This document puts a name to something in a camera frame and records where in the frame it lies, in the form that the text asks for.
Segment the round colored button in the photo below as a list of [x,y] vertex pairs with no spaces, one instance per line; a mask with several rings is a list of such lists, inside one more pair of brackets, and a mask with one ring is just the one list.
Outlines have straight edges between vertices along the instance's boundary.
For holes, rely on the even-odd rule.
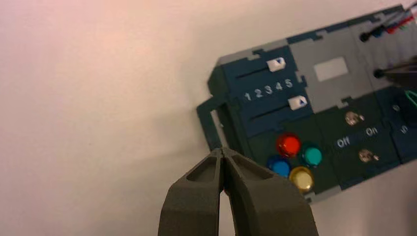
[[305,162],[309,165],[317,166],[322,161],[322,152],[316,147],[308,147],[303,155]]
[[293,134],[285,134],[277,139],[278,152],[283,156],[293,157],[301,148],[301,142]]
[[290,181],[295,184],[301,192],[310,191],[314,185],[313,175],[309,169],[303,166],[296,167],[291,171]]
[[290,174],[290,165],[284,160],[278,160],[271,165],[271,170],[280,176],[288,178]]

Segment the white surface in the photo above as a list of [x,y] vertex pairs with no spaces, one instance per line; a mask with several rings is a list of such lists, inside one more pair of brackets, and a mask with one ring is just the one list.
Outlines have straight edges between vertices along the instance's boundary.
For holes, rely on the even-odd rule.
[[416,15],[417,14],[417,9],[413,8],[413,9],[411,9],[411,12],[413,13],[413,15]]
[[325,81],[348,73],[348,67],[343,57],[334,58],[314,65],[317,79]]
[[[208,152],[195,107],[220,56],[395,3],[1,1],[0,235],[156,235]],[[321,235],[417,235],[416,167],[314,205]]]

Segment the rectangular white sticker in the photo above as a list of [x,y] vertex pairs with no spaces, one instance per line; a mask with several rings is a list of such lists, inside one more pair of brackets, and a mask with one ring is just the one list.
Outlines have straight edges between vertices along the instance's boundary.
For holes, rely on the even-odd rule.
[[333,79],[349,72],[343,57],[334,58],[317,64],[314,66],[314,70],[316,71],[317,79],[320,82]]

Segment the blue button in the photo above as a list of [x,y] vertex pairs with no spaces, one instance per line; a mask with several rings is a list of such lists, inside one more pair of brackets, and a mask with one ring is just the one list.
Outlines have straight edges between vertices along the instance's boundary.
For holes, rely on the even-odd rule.
[[290,165],[284,160],[277,160],[271,165],[272,171],[283,177],[290,175]]

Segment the white label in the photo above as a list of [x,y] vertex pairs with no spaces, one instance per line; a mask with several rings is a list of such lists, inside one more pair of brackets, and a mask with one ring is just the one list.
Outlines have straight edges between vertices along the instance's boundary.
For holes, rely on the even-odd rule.
[[334,58],[314,66],[317,79],[322,82],[344,74],[347,74],[348,67],[343,57]]
[[372,127],[372,128],[367,128],[365,132],[366,132],[366,135],[371,137],[371,136],[376,135],[378,133],[378,130],[377,130],[377,128]]
[[[286,79],[283,81],[284,85],[281,85],[279,82],[276,82],[275,84],[275,89],[277,91],[281,91],[284,89],[289,89],[292,88],[294,86],[293,82],[290,79]],[[256,88],[250,92],[247,92],[243,95],[243,99],[246,101],[252,101],[252,100],[257,100],[258,98],[261,97],[268,97],[269,95],[274,93],[274,88],[273,88],[274,84],[270,84],[270,85],[265,85],[264,87],[260,87],[260,88]]]
[[342,139],[337,140],[337,145],[339,148],[343,148],[344,146],[350,145],[351,142],[349,141],[349,137],[344,137]]

